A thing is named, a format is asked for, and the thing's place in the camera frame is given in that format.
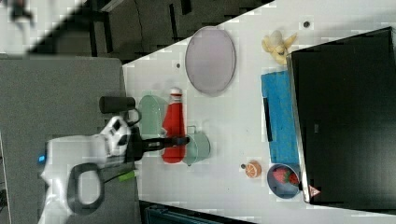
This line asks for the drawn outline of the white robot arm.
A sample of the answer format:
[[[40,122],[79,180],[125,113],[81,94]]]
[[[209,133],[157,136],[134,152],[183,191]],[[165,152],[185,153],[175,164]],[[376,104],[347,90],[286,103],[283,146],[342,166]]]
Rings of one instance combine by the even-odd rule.
[[[71,216],[94,213],[105,200],[105,169],[190,141],[186,135],[144,139],[139,128],[121,116],[111,118],[97,134],[49,140],[41,173],[48,189],[37,224],[66,224]]]

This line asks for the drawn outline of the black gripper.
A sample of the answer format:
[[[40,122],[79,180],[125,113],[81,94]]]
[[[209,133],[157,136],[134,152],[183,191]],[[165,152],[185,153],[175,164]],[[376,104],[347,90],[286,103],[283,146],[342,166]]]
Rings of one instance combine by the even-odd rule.
[[[140,130],[137,126],[131,128],[131,135],[125,152],[125,162],[140,161],[143,157],[143,150],[157,151],[167,147],[185,146],[190,142],[189,137],[166,137],[151,138],[143,141]]]

